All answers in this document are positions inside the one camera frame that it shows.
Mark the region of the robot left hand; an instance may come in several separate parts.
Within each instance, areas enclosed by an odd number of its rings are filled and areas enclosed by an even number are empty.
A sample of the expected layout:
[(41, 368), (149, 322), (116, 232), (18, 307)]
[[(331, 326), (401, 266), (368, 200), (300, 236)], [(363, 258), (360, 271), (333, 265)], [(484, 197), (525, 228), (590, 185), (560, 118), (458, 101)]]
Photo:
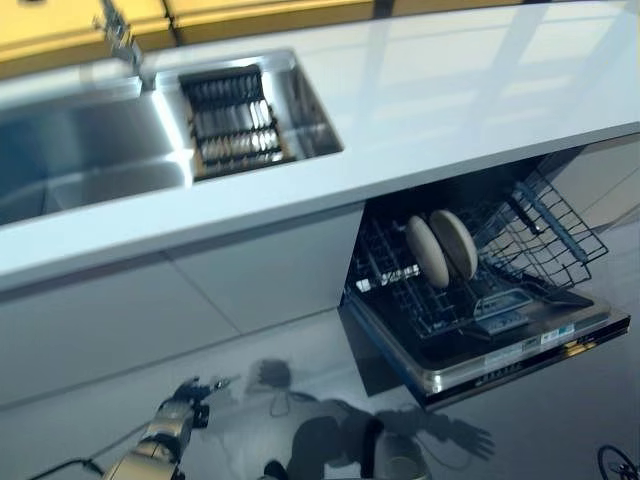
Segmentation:
[(170, 406), (186, 404), (193, 413), (192, 429), (204, 429), (209, 424), (210, 407), (204, 401), (214, 393), (227, 388), (234, 379), (221, 377), (212, 384), (202, 384), (198, 377), (184, 381), (171, 397), (164, 400), (158, 411), (167, 410)]

